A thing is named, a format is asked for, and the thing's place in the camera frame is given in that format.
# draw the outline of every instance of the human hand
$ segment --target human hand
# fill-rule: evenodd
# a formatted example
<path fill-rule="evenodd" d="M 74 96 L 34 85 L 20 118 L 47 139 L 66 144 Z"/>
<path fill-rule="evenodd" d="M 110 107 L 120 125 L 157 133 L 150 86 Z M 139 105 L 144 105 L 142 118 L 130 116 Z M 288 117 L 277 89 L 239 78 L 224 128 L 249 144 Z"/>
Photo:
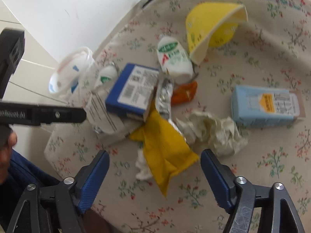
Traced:
<path fill-rule="evenodd" d="M 6 180 L 8 176 L 8 168 L 10 166 L 10 158 L 12 154 L 12 147 L 17 143 L 17 135 L 12 132 L 7 139 L 7 143 L 0 149 L 0 185 Z"/>

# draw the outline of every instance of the floral tablecloth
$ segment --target floral tablecloth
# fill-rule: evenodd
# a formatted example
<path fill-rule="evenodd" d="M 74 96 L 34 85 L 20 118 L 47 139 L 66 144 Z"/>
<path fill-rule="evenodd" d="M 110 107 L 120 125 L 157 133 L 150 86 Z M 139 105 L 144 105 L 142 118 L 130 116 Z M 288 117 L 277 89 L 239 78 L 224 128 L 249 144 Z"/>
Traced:
<path fill-rule="evenodd" d="M 96 64 L 114 61 L 123 68 L 133 62 L 158 68 L 160 34 L 177 38 L 187 48 L 185 18 L 205 1 L 243 3 L 249 22 L 238 27 L 231 42 L 208 50 L 195 68 L 199 76 L 194 100 L 174 107 L 173 117 L 185 120 L 195 108 L 220 118 L 230 116 L 231 91 L 237 84 L 301 90 L 306 120 L 252 129 L 248 146 L 220 161 L 253 184 L 282 182 L 306 232 L 311 232 L 311 0 L 155 0 L 114 36 Z M 81 105 L 77 94 L 85 104 L 97 75 L 94 66 L 74 92 L 71 105 Z M 59 124 L 45 156 L 65 178 L 90 163 L 98 150 L 107 150 L 110 168 L 93 209 L 122 232 L 222 232 L 228 215 L 217 206 L 199 163 L 171 180 L 165 198 L 154 180 L 135 179 L 141 147 L 142 143 L 125 140 L 104 148 L 88 122 Z M 204 148 L 202 144 L 193 149 L 201 154 Z M 255 209 L 251 232 L 258 228 L 259 215 L 260 209 Z"/>

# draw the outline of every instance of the blue gripper pad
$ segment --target blue gripper pad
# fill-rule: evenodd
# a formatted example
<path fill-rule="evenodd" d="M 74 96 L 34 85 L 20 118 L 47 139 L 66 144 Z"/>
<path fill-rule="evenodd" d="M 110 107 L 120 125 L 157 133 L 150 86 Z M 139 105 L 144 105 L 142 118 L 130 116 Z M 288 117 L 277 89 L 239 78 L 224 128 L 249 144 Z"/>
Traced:
<path fill-rule="evenodd" d="M 218 206 L 231 214 L 236 201 L 235 185 L 228 176 L 225 176 L 225 180 L 223 176 L 226 175 L 224 165 L 220 164 L 210 149 L 204 150 L 201 154 L 201 168 L 213 191 Z"/>
<path fill-rule="evenodd" d="M 100 151 L 93 159 L 91 164 L 86 167 L 88 176 L 81 182 L 77 180 L 76 188 L 79 191 L 80 201 L 76 205 L 78 212 L 81 214 L 85 213 L 86 210 L 91 208 L 98 190 L 102 185 L 102 182 L 108 172 L 109 168 L 109 155 L 106 151 Z"/>

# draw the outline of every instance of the white wall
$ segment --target white wall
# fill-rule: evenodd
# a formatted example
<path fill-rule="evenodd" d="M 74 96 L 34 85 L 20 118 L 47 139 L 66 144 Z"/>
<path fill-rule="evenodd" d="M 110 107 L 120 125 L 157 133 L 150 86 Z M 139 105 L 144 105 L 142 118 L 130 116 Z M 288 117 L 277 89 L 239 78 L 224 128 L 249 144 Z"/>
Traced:
<path fill-rule="evenodd" d="M 3 0 L 58 62 L 80 46 L 95 51 L 139 0 Z"/>

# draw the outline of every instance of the dark blue pants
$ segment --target dark blue pants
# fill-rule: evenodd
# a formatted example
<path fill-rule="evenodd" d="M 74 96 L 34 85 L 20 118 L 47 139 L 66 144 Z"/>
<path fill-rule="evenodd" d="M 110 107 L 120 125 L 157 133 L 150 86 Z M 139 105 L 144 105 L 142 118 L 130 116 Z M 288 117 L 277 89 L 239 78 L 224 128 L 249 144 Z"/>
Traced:
<path fill-rule="evenodd" d="M 54 186 L 59 180 L 46 174 L 13 150 L 7 180 L 0 185 L 0 224 L 4 231 L 10 223 L 14 209 L 29 183 L 40 187 Z"/>

